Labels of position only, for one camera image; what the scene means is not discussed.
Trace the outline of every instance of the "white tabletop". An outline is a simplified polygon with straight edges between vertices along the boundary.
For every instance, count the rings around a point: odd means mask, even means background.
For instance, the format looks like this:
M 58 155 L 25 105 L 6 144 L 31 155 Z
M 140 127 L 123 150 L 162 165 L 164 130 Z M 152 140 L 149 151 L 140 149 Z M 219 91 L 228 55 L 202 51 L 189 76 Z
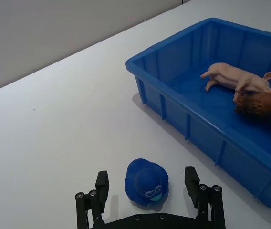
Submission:
M 162 212 L 196 216 L 184 187 L 194 166 L 202 183 L 223 187 L 228 229 L 271 229 L 271 209 L 141 105 L 125 69 L 209 17 L 271 31 L 271 0 L 193 0 L 0 89 L 0 228 L 75 229 L 74 195 L 93 189 L 100 170 L 110 180 L 105 222 L 144 213 L 124 190 L 128 164 L 143 157 L 169 175 Z

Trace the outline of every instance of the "toy figure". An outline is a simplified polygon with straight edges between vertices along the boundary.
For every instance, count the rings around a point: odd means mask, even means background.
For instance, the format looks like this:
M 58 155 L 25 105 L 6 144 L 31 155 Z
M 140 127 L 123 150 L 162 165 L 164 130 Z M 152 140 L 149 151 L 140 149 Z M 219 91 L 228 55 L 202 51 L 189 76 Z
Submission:
M 143 207 L 161 205 L 168 196 L 168 175 L 156 163 L 134 160 L 127 169 L 125 191 L 131 201 Z
M 202 79 L 210 77 L 207 83 L 206 91 L 210 87 L 220 84 L 230 89 L 235 89 L 233 101 L 236 101 L 242 91 L 252 92 L 271 92 L 268 80 L 271 79 L 271 72 L 264 75 L 264 78 L 233 67 L 226 63 L 212 64 L 208 71 L 201 75 Z
M 244 94 L 236 100 L 237 113 L 260 118 L 271 118 L 271 93 Z

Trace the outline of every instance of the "screw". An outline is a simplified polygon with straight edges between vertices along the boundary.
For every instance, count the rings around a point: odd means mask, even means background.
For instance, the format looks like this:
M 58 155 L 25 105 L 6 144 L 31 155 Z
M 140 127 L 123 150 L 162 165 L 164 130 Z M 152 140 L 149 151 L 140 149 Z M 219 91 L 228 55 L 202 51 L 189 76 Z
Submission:
M 80 193 L 80 194 L 77 195 L 76 198 L 81 199 L 82 197 L 83 197 L 83 193 Z
M 96 191 L 90 192 L 90 196 L 94 197 L 96 195 Z
M 135 217 L 135 220 L 136 220 L 136 221 L 140 221 L 140 220 L 141 220 L 141 217 L 140 217 L 140 216 L 136 216 L 136 217 Z
M 200 185 L 200 189 L 201 189 L 201 190 L 207 190 L 207 188 L 208 188 L 208 187 L 207 187 L 206 185 Z
M 160 215 L 160 220 L 165 220 L 166 216 L 164 214 Z
M 221 187 L 219 187 L 219 186 L 214 186 L 213 189 L 214 189 L 215 191 L 217 191 L 217 192 L 221 191 Z

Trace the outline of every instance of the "pink toy pig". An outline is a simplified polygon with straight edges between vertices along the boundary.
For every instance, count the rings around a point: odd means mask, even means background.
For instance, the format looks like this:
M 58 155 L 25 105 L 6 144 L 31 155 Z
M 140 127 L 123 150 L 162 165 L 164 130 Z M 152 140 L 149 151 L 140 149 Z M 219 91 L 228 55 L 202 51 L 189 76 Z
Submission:
M 211 86 L 220 84 L 230 89 L 235 89 L 233 101 L 236 101 L 242 91 L 252 92 L 271 92 L 268 80 L 271 79 L 271 72 L 264 75 L 264 78 L 233 67 L 226 63 L 212 64 L 206 73 L 201 75 L 202 79 L 210 77 L 207 83 L 206 91 L 208 92 Z

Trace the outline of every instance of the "blue rubber duck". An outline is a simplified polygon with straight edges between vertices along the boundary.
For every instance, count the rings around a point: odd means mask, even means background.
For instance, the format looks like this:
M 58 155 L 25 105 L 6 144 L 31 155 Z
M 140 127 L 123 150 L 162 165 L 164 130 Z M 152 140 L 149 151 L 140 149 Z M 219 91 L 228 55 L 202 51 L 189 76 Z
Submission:
M 127 168 L 125 191 L 131 201 L 143 207 L 162 205 L 168 197 L 168 175 L 156 163 L 136 159 Z

